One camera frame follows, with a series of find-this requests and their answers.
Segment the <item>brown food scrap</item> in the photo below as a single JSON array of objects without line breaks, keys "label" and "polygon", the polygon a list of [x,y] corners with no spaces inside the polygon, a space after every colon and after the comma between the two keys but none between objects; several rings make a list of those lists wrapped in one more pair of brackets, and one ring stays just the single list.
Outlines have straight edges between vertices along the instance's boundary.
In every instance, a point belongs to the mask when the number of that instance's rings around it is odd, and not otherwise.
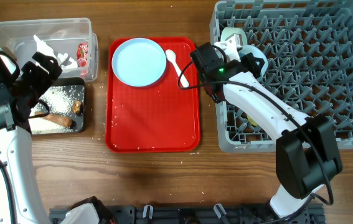
[{"label": "brown food scrap", "polygon": [[83,103],[81,101],[74,101],[71,107],[71,112],[76,115],[80,115],[82,113]]}]

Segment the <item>red snack wrapper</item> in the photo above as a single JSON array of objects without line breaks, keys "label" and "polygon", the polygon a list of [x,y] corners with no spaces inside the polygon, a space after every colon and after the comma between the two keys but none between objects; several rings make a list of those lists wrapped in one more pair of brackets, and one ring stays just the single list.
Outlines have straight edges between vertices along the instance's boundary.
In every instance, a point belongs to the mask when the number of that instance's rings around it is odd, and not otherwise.
[{"label": "red snack wrapper", "polygon": [[88,42],[82,42],[77,48],[77,64],[79,68],[87,66],[88,62]]}]

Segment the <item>small light blue bowl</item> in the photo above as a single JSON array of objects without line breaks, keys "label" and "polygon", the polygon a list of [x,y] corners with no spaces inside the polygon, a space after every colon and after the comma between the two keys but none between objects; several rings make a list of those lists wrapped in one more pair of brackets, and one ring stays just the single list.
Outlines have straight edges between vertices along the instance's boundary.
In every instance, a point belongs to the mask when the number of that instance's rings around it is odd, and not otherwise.
[{"label": "small light blue bowl", "polygon": [[265,54],[254,45],[244,45],[242,47],[242,50],[238,52],[240,57],[243,57],[244,55],[249,53],[252,53],[255,58],[258,58],[257,65],[260,68],[260,74],[257,77],[257,80],[261,80],[268,69],[268,59],[266,58]]}]

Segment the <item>brown carrot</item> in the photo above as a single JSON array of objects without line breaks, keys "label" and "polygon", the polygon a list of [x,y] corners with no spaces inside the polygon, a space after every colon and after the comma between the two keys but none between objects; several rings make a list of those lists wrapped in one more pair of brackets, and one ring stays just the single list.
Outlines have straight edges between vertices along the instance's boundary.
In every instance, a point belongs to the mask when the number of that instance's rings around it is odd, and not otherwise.
[{"label": "brown carrot", "polygon": [[34,116],[38,118],[44,118],[47,121],[53,122],[65,128],[70,128],[72,126],[72,120],[66,116],[52,114],[52,113],[44,113],[41,111],[36,111]]}]

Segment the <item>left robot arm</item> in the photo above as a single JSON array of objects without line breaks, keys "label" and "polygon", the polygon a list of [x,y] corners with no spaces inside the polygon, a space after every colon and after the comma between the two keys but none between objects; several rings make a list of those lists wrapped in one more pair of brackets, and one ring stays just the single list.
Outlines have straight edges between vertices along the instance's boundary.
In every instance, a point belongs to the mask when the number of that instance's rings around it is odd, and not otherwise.
[{"label": "left robot arm", "polygon": [[19,67],[0,50],[0,223],[50,223],[32,163],[31,109],[62,73],[56,58],[36,52]]}]

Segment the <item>green bowl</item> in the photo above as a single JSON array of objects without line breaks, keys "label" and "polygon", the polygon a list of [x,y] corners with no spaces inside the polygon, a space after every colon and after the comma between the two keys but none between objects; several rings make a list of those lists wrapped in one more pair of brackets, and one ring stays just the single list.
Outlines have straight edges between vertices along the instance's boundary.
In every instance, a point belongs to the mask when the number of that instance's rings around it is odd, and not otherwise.
[{"label": "green bowl", "polygon": [[228,42],[229,39],[232,39],[235,41],[238,50],[242,49],[242,47],[248,44],[247,35],[245,31],[241,28],[236,28],[236,27],[224,28],[220,36],[220,41]]}]

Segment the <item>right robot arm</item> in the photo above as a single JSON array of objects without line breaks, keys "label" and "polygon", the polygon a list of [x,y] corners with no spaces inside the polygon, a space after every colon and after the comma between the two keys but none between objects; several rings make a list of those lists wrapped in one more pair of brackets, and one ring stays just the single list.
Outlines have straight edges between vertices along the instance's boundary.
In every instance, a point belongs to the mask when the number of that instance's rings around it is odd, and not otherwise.
[{"label": "right robot arm", "polygon": [[258,78],[268,68],[265,54],[252,45],[206,43],[190,54],[202,87],[216,102],[226,101],[243,110],[276,144],[276,175],[280,187],[270,207],[280,220],[294,218],[327,188],[342,171],[342,161],[331,122],[319,114],[310,117],[284,103]]}]

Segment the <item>white tissue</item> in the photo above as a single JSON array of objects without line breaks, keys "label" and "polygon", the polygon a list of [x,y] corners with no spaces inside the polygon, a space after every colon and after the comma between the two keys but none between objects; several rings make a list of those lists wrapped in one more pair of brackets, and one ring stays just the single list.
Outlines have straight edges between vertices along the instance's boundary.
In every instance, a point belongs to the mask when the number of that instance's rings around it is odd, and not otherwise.
[{"label": "white tissue", "polygon": [[58,61],[58,64],[62,68],[71,69],[71,68],[78,67],[77,61],[74,60],[71,56],[69,56],[69,54],[67,53],[61,54],[56,52],[52,47],[48,46],[46,42],[44,42],[43,40],[40,40],[36,35],[34,35],[33,38],[36,42],[37,51],[46,56],[56,58]]}]

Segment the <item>yellow plastic cup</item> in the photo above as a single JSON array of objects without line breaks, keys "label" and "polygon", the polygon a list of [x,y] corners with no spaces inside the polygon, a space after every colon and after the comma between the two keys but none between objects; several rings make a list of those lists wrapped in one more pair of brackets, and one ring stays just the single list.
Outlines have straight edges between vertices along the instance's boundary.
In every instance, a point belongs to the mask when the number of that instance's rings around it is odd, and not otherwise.
[{"label": "yellow plastic cup", "polygon": [[247,116],[247,119],[248,119],[248,121],[250,122],[250,124],[252,126],[257,126],[258,125],[250,116]]}]

